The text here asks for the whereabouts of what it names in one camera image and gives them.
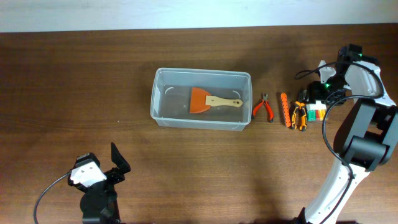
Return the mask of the clear box of coloured bits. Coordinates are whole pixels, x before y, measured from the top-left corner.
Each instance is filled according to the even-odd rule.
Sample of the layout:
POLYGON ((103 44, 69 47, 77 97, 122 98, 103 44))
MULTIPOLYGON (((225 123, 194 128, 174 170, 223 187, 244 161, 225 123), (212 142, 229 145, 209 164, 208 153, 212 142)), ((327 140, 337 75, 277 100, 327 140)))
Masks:
POLYGON ((306 105, 308 121, 323 121, 326 114, 326 104, 320 100, 306 105))

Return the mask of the orange black long-nose pliers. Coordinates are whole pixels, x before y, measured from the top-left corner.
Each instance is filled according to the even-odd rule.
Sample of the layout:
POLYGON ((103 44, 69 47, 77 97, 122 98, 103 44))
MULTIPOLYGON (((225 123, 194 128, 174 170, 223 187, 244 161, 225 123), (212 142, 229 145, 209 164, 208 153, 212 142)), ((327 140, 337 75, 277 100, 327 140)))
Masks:
POLYGON ((305 107, 306 91, 300 90, 297 99, 290 107, 290 129, 298 129, 299 131, 306 131, 308 127, 308 115, 305 107))

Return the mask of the orange perforated strip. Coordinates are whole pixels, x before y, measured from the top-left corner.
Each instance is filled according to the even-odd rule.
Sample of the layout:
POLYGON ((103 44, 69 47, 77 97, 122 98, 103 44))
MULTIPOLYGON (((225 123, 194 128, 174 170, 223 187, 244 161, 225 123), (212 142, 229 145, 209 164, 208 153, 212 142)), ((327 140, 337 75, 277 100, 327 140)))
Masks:
POLYGON ((282 102, 282 112, 284 115, 284 121, 285 121, 285 125, 289 128, 291 127, 292 123, 290 120, 290 114, 289 114, 289 104, 287 101, 287 95, 285 93, 281 93, 280 94, 280 99, 282 102))

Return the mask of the clear plastic container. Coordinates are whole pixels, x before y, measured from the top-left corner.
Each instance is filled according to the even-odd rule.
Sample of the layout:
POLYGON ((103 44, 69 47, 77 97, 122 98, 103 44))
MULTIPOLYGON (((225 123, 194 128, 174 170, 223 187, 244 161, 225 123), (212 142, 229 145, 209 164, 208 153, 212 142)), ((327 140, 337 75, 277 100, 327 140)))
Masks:
POLYGON ((155 73, 150 115, 159 126, 242 131, 251 113, 246 72, 160 68, 155 73))

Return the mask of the orange scraper wooden handle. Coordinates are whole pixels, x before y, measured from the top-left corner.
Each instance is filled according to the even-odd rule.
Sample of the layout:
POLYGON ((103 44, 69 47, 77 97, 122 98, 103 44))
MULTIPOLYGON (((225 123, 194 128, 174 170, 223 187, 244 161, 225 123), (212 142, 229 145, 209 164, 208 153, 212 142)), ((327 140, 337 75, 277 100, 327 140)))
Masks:
POLYGON ((225 99, 211 95, 201 88, 193 87, 190 97, 190 110, 191 114, 203 113, 208 111, 211 107, 217 106, 232 106, 239 108, 243 105, 240 99, 225 99))

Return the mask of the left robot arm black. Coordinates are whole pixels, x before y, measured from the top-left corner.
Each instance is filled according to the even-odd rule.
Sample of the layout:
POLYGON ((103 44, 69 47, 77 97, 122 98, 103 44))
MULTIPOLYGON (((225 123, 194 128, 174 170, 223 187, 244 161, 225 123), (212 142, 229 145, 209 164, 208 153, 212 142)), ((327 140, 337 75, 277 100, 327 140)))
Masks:
POLYGON ((118 194, 114 186, 125 181, 131 166, 123 158, 115 143, 111 143, 111 161, 116 165, 103 172, 100 161, 92 153, 77 157, 70 170, 68 185, 83 192, 80 200, 83 224, 121 223, 118 194))

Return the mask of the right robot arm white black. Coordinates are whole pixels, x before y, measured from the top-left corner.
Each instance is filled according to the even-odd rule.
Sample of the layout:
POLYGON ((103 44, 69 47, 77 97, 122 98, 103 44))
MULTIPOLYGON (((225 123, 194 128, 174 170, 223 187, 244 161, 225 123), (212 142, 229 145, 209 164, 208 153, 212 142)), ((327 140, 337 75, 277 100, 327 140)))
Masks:
POLYGON ((337 130, 333 142, 324 142, 333 154, 333 165, 320 192, 301 209, 293 223, 337 223, 344 205, 362 180, 384 165, 397 145, 397 105, 381 80, 378 59, 363 54, 361 46, 342 47, 335 62, 321 61, 313 70, 295 74, 299 80, 318 74, 319 80, 299 93, 288 109, 291 129, 305 131, 315 105, 326 106, 322 124, 332 109, 349 99, 354 105, 337 130))

